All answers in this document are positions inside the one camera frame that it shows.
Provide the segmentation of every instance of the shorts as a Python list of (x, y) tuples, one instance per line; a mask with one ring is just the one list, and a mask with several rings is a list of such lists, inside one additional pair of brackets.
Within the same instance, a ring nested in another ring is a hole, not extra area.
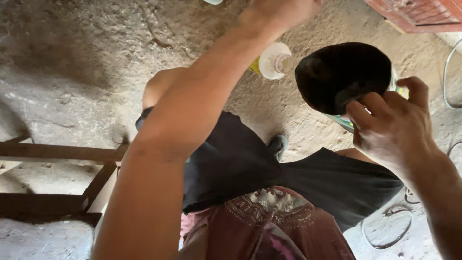
[[(139, 129), (152, 108), (137, 120)], [(290, 188), (330, 213), (342, 232), (388, 201), (403, 183), (380, 165), (322, 148), (305, 159), (279, 163), (239, 116), (222, 112), (207, 140), (184, 168), (183, 212), (197, 212), (271, 186)]]

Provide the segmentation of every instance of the wooden frame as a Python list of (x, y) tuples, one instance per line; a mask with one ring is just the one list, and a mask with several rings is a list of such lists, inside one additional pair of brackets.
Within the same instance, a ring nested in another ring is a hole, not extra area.
[(438, 33), (450, 31), (462, 31), (462, 9), (454, 0), (439, 0), (460, 23), (437, 24), (437, 25), (414, 25), (403, 18), (390, 4), (384, 0), (365, 0), (365, 2), (385, 16), (391, 23), (401, 28), (405, 33)]
[(0, 142), (0, 160), (103, 165), (82, 195), (0, 193), (0, 217), (25, 222), (83, 219), (94, 227), (109, 201), (128, 144), (98, 149)]

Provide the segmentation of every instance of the foot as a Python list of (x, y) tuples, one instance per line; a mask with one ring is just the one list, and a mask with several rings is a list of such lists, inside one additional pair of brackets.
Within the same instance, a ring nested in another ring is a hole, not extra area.
[(273, 152), (278, 162), (282, 161), (282, 155), (287, 150), (289, 140), (283, 135), (274, 136), (268, 143), (268, 148)]

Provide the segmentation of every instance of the dusty ground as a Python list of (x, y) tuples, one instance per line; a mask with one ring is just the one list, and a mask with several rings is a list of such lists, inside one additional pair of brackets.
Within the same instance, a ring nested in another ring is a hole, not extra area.
[[(136, 135), (134, 121), (149, 78), (161, 69), (190, 65), (247, 2), (0, 0), (0, 101), (17, 113), (37, 143), (113, 148), (123, 134)], [(433, 34), (401, 35), (362, 0), (326, 2), (313, 21), (280, 41), (299, 58), (342, 42), (377, 46), (402, 76), (417, 75), (430, 85), (439, 146), (446, 151), (461, 140), (461, 112), (446, 109), (441, 98), (449, 46)], [(462, 101), (461, 63), (462, 56), (455, 54), (449, 73), (454, 102)], [(246, 72), (225, 110), (240, 115), (265, 141), (285, 133), (290, 141), (285, 161), (323, 146), (337, 150), (352, 145), (349, 133), (304, 103), (292, 74), (270, 81)], [(17, 135), (8, 118), (1, 118), (0, 141)], [(461, 155), (462, 147), (452, 156), (459, 169)], [(80, 194), (94, 174), (87, 167), (25, 163), (0, 176), (0, 190)], [(400, 194), (390, 203), (402, 204), (402, 198)], [(422, 208), (412, 209), (410, 231), (390, 249), (376, 251), (358, 227), (349, 230), (346, 237), (357, 258), (438, 259)], [(371, 217), (365, 231), (370, 238), (381, 237), (375, 242), (392, 241), (409, 217), (394, 218)]]

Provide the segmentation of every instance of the bottle neck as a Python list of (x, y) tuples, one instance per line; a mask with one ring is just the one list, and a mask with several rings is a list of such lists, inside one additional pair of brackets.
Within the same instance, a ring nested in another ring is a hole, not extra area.
[(290, 54), (281, 54), (274, 60), (274, 70), (278, 73), (287, 74), (295, 67), (296, 60)]

